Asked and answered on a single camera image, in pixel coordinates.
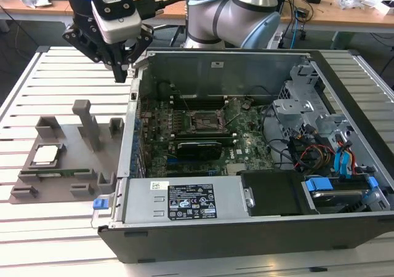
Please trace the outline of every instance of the motherboard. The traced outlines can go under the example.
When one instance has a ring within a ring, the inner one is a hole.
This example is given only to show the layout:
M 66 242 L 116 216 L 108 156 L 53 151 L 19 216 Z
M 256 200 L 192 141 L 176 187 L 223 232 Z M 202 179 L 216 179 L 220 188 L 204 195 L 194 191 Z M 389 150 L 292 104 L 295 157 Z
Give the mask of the motherboard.
M 260 131 L 262 107 L 252 99 L 143 99 L 139 108 L 146 177 L 236 175 L 273 168 Z

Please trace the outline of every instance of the metal table surface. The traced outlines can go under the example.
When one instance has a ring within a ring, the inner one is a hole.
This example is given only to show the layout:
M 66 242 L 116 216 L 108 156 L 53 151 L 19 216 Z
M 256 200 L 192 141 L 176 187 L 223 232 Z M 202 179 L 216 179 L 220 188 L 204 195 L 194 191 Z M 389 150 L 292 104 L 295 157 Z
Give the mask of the metal table surface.
M 389 99 L 392 95 L 388 87 L 362 58 L 342 51 L 323 54 L 394 150 L 394 103 Z M 1 202 L 8 199 L 26 160 L 40 115 L 54 114 L 59 123 L 77 124 L 79 119 L 72 115 L 71 106 L 77 98 L 88 98 L 97 121 L 108 122 L 112 116 L 124 116 L 129 84 L 129 80 L 125 84 L 113 83 L 111 71 L 92 63 L 72 47 L 52 47 L 34 55 L 0 109 L 0 276 L 392 274 L 394 233 L 356 249 L 125 265 L 117 261 L 90 227 L 91 202 L 24 205 Z M 311 267 L 328 271 L 311 273 Z

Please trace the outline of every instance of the barcode label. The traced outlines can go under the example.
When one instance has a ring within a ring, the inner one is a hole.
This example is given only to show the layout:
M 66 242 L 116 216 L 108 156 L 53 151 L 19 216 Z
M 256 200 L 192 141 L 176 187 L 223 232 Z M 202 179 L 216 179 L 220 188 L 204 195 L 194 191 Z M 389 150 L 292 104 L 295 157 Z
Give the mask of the barcode label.
M 202 209 L 202 214 L 214 214 L 216 210 L 214 208 Z

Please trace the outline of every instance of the green circuit board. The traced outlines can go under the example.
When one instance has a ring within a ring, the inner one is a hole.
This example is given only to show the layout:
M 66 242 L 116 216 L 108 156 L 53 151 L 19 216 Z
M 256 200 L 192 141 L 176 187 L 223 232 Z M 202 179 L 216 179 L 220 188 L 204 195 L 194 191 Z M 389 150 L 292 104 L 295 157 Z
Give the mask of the green circuit board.
M 219 110 L 176 110 L 169 102 L 142 101 L 139 113 L 146 176 L 235 175 L 240 170 L 273 168 L 259 131 L 261 107 L 250 102 L 233 98 Z M 177 157 L 179 142 L 174 140 L 179 134 L 192 136 L 190 142 L 209 142 L 205 137 L 210 134 L 230 138 L 223 139 L 219 159 L 182 161 Z

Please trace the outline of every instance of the power supply label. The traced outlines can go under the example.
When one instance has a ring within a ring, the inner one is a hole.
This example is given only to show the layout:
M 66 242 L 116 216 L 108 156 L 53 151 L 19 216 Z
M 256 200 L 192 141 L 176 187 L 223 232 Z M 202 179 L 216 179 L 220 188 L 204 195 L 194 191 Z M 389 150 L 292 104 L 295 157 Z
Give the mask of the power supply label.
M 170 220 L 216 219 L 214 186 L 168 186 L 168 218 Z

